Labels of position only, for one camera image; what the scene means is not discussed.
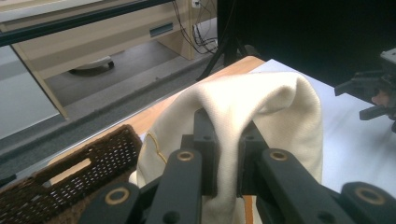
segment floor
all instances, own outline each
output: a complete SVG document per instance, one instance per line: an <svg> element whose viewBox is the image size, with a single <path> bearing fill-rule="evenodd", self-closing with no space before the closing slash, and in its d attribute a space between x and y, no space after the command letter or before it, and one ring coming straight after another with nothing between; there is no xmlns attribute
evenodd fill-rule
<svg viewBox="0 0 396 224"><path fill-rule="evenodd" d="M200 29L205 38L216 37L216 19L203 22ZM104 66L47 79L68 118L60 115L1 139L0 179L193 84L211 55L195 53L189 61L154 40L111 55L113 69ZM212 72L221 67L219 60Z"/></svg>

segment wicker basket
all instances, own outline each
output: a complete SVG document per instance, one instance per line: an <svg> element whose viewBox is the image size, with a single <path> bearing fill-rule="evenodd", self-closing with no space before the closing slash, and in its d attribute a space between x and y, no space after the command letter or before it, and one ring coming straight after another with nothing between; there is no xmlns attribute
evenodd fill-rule
<svg viewBox="0 0 396 224"><path fill-rule="evenodd" d="M123 125L43 170L0 190L0 223L77 223L95 194L127 181L135 170L139 136ZM53 183L53 178L84 161L88 165Z"/></svg>

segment cabinet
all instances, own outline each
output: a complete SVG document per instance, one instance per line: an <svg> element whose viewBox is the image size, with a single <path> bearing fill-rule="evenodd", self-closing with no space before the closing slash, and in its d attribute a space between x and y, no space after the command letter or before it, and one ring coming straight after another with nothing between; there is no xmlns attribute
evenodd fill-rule
<svg viewBox="0 0 396 224"><path fill-rule="evenodd" d="M96 1L83 6L55 10L12 21L3 21L0 24L0 29L3 32L11 31L130 2L133 1ZM191 1L177 0L177 5L181 24L186 28L187 34L191 36L192 25L198 15L193 12ZM171 29L159 35L152 34L152 29L161 27L171 27ZM152 39L158 39L186 59L190 60L194 57L193 48L180 34L179 21L172 3L23 41L14 44L13 48L24 60L26 66L58 110L67 117L66 111L46 84L45 80L47 78Z"/></svg>

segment cream fabric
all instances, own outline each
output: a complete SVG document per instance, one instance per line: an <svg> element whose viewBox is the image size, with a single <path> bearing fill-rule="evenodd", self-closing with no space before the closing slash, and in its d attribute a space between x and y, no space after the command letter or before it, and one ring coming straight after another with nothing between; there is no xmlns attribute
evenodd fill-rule
<svg viewBox="0 0 396 224"><path fill-rule="evenodd" d="M244 223L243 205L237 205L235 198L237 148L252 120L269 147L292 152L320 182L320 103L309 82L293 72L220 77L183 91L149 129L131 182L143 187L163 173L166 159L180 147L182 134L192 134L194 112L202 107L219 139L219 194L204 198L202 223Z"/></svg>

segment wire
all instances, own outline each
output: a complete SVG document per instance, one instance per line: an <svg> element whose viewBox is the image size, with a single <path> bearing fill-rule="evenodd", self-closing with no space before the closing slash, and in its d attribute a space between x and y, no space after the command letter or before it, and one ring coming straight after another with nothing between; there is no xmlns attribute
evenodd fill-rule
<svg viewBox="0 0 396 224"><path fill-rule="evenodd" d="M194 31L193 36L194 36L195 44L197 46L203 47L204 49L206 49L207 52L214 54L215 53L214 50L218 48L217 43L216 43L217 38L216 37L206 38L206 36L208 35L208 33L211 29L211 24L212 24L211 20L209 20L209 28L207 29L206 33L204 35L201 35L201 32L200 32L200 27L202 28L201 20L202 20L203 15L205 14L205 12L208 13L209 18L212 18L211 11L209 9L207 9L209 4L212 4L213 8L216 9L216 6L215 6L213 0L207 1L205 5L201 5L199 14L197 16L197 20L195 22L195 25L193 26L193 31ZM215 43L215 47L212 49L209 49L208 46L209 45L213 46L213 43Z"/></svg>
<svg viewBox="0 0 396 224"><path fill-rule="evenodd" d="M178 6L177 6L176 1L172 1L172 4L173 4L174 9L175 9L175 13L176 13L176 16L177 16L177 21L178 21L178 23L180 25L180 32L183 35L183 38L195 49L195 51L197 51L200 54L206 54L208 52L214 53L212 51L213 49L208 49L207 47L204 47L206 49L206 52L201 52L200 50L198 50L198 48L195 47L194 42L190 39L189 35L186 32L186 29L184 28L183 24L181 23L180 13L178 11Z"/></svg>

